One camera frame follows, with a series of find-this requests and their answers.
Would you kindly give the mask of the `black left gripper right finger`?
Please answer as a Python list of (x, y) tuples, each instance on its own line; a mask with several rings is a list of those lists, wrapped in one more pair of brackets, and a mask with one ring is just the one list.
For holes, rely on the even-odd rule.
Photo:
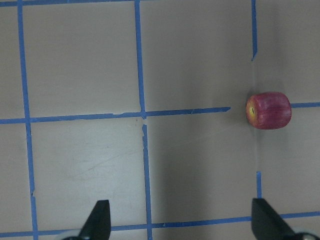
[(287, 240), (295, 236), (293, 229), (264, 198), (252, 199), (251, 230), (257, 240)]

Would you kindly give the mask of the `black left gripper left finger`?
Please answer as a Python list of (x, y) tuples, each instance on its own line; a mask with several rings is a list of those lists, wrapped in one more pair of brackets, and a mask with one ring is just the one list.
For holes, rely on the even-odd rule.
[(111, 235), (111, 212), (109, 200), (98, 200), (81, 228), (80, 240), (108, 240)]

